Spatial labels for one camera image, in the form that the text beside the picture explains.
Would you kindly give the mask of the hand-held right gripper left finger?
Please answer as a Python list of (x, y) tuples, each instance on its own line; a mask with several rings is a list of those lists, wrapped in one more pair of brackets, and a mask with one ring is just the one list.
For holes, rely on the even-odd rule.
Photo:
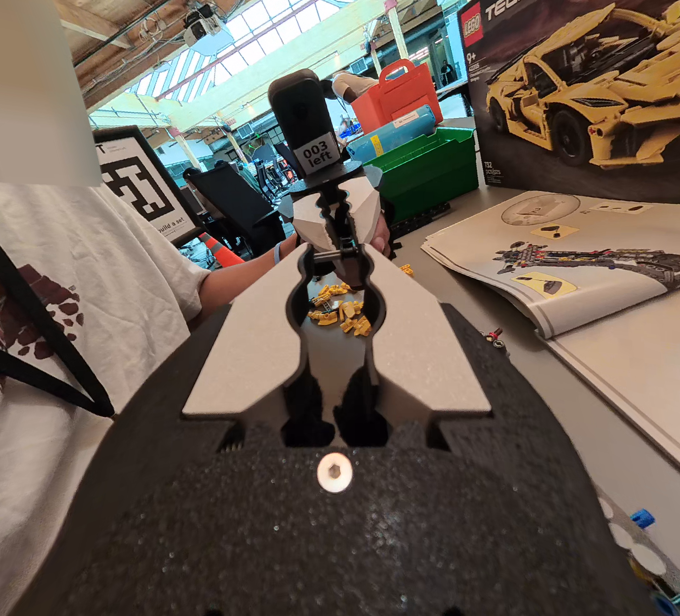
[(289, 447), (326, 447), (334, 425), (310, 371), (301, 324), (315, 250), (302, 244), (239, 294), (182, 409), (187, 419), (266, 423)]

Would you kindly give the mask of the green plastic bin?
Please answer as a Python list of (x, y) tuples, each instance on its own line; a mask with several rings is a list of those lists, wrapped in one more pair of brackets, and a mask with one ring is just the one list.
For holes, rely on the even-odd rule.
[(382, 170), (380, 193), (394, 224), (479, 187), (473, 129), (438, 128), (368, 161)]

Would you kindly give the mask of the grey lego car chassis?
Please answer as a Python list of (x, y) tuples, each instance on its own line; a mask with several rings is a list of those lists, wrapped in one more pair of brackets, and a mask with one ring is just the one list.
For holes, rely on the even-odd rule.
[(679, 569), (644, 534), (641, 523), (654, 521), (646, 510), (627, 517), (602, 492), (598, 500), (616, 545), (649, 592), (661, 615), (679, 614)]

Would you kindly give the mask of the person's left forearm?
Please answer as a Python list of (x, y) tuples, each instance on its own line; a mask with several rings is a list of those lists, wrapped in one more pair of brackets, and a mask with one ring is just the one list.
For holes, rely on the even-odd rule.
[[(298, 245), (299, 237), (294, 232), (283, 241), (282, 259), (294, 251)], [(272, 249), (248, 262), (209, 273), (199, 289), (200, 312), (188, 322), (189, 328), (198, 327), (217, 309), (231, 303), (274, 267)]]

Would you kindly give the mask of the orange bag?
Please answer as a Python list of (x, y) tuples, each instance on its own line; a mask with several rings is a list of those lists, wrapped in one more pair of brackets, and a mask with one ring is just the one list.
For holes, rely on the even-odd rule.
[(423, 105), (431, 108), (435, 123), (443, 121), (428, 65), (400, 59), (382, 70), (378, 83), (358, 97), (352, 109), (368, 134)]

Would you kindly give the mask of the black framed marker sign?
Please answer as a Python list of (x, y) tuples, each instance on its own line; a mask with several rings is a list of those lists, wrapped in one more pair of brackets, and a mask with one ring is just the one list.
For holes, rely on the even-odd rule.
[(92, 133), (108, 188), (175, 247), (206, 231), (137, 126)]

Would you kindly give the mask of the black lego beam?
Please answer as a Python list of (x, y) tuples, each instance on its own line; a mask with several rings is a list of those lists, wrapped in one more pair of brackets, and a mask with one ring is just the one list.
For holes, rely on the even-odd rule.
[(451, 211), (450, 206), (449, 202), (437, 204), (410, 218), (394, 222), (390, 227), (391, 238), (394, 240), (402, 238), (403, 236), (436, 221), (439, 217), (444, 216)]

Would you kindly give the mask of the light blue roll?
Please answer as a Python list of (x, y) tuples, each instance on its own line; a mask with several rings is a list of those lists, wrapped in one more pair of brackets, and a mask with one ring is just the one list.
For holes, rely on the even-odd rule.
[(429, 105), (421, 105), (404, 116), (349, 142), (346, 150), (351, 160), (367, 163), (420, 136), (435, 132), (437, 119)]

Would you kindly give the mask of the person in white shirt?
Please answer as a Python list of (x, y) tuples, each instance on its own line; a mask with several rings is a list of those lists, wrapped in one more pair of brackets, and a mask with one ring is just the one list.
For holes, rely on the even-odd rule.
[[(1, 247), (120, 411), (189, 335), (207, 272), (108, 187), (1, 184)], [(1, 378), (1, 614), (61, 527), (110, 422)]]

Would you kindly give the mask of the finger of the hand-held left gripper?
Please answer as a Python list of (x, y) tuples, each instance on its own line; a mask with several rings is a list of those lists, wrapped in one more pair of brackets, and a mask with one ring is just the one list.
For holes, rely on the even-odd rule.
[(320, 193), (302, 196), (293, 203), (293, 226), (297, 235), (315, 248), (333, 248), (328, 219), (319, 206)]
[(379, 192), (366, 176), (357, 176), (341, 183), (348, 206), (348, 217), (357, 244), (368, 244), (375, 234), (381, 213)]

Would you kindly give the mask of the lego instruction booklet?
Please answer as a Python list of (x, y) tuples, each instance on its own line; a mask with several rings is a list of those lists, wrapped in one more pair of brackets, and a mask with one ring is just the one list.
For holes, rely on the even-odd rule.
[(533, 190), (422, 250), (506, 296), (537, 335), (679, 463), (679, 206)]

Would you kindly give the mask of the pile of yellow lego pieces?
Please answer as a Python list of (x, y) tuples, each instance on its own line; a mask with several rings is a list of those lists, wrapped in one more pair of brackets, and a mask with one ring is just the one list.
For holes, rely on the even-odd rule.
[(318, 326), (338, 324), (345, 333), (354, 337), (367, 337), (371, 324), (363, 314), (364, 301), (349, 299), (356, 291), (344, 281), (325, 284), (310, 297), (307, 317)]

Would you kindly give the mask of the orange traffic cone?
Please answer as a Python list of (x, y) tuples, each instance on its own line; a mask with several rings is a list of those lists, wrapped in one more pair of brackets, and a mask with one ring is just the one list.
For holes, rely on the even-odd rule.
[(199, 238), (221, 267), (228, 268), (244, 263), (244, 260), (240, 256), (234, 254), (234, 252), (207, 232), (201, 233)]

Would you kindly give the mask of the person's left hand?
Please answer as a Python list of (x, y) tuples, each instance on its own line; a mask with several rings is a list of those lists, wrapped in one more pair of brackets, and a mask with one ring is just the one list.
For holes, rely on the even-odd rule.
[(378, 215), (376, 228), (370, 240), (370, 245), (387, 258), (389, 258), (392, 253), (392, 248), (390, 247), (390, 230), (382, 211)]

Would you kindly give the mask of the lego set box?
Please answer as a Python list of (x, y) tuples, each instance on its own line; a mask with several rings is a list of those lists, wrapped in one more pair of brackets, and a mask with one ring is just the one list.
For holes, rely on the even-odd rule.
[(679, 202), (679, 0), (458, 13), (489, 187)]

